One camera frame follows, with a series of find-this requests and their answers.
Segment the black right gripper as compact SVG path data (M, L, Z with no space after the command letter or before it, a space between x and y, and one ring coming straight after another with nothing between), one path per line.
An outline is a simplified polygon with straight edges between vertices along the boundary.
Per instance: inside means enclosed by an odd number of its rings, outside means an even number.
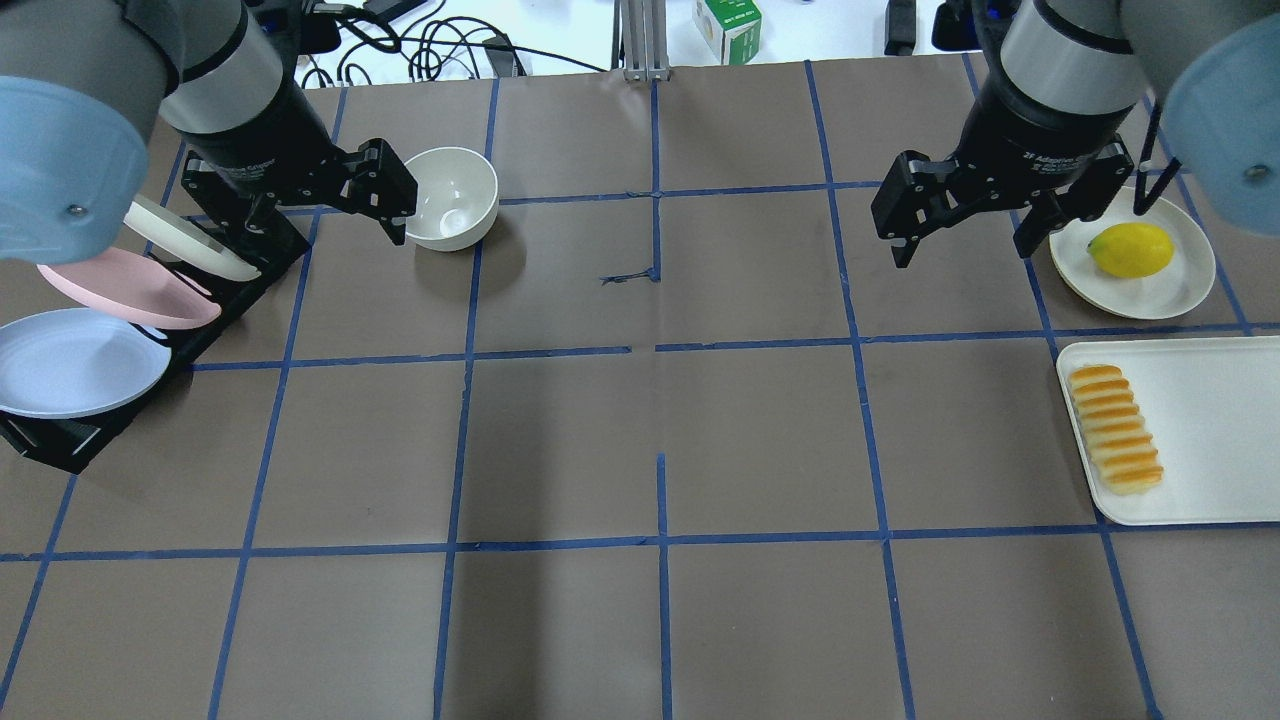
M1020 259L1032 259L1051 234L1100 219L1115 200L1135 168L1119 133L1129 113L1079 115L987 85L950 155L905 150L893 159L870 202L876 233L905 269L936 231L1023 210L1012 242Z

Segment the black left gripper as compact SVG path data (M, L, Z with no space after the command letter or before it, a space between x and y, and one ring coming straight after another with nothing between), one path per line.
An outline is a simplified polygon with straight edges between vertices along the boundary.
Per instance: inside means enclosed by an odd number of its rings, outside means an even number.
M280 88L247 123L182 137L248 204L241 223L257 224L269 208L326 206L375 220L404 246L417 215L417 184L384 138L355 151L337 145L301 88Z

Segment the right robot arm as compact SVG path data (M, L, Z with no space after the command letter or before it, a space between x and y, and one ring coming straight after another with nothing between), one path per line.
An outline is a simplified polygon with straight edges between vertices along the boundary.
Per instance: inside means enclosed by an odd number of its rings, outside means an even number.
M1117 129L1146 92L1216 213L1277 234L1275 1L1024 1L1004 32L973 6L989 69L956 149L900 152L870 205L896 266L978 213L1025 210L1021 258L1098 219L1137 167Z

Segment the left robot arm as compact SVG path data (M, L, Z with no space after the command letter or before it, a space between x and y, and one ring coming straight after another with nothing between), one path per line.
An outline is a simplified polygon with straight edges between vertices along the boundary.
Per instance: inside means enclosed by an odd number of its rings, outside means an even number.
M417 184L380 138L344 152L242 1L3 4L3 256L56 265L113 245L165 120L230 195L204 200L239 258L279 206L374 219L402 245Z

